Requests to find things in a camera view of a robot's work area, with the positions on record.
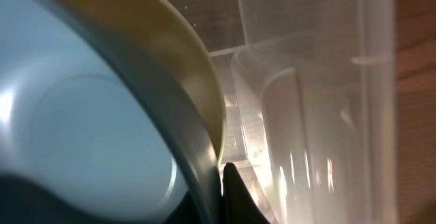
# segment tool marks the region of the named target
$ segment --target clear plastic container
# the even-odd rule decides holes
[[[397,223],[393,0],[169,1],[221,81],[220,169],[271,223]]]

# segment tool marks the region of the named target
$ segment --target black object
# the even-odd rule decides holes
[[[267,224],[233,163],[224,168],[221,222],[225,224]],[[4,224],[143,224],[144,221],[116,222],[83,213],[49,191],[14,175],[0,177],[0,223]],[[201,223],[191,195],[186,194],[164,224]]]
[[[224,167],[224,219],[226,224],[252,223],[267,224],[248,192],[236,166],[227,163]]]

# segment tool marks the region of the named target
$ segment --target wooden surface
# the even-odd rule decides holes
[[[396,2],[399,217],[436,223],[436,0]]]
[[[237,0],[168,0],[196,30],[208,51],[244,44]]]

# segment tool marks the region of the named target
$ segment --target wooden table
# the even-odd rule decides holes
[[[425,223],[421,212],[436,215],[436,0],[396,2],[399,217]]]

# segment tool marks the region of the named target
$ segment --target plastic container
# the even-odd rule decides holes
[[[232,72],[270,221],[397,223],[393,0],[238,2]]]

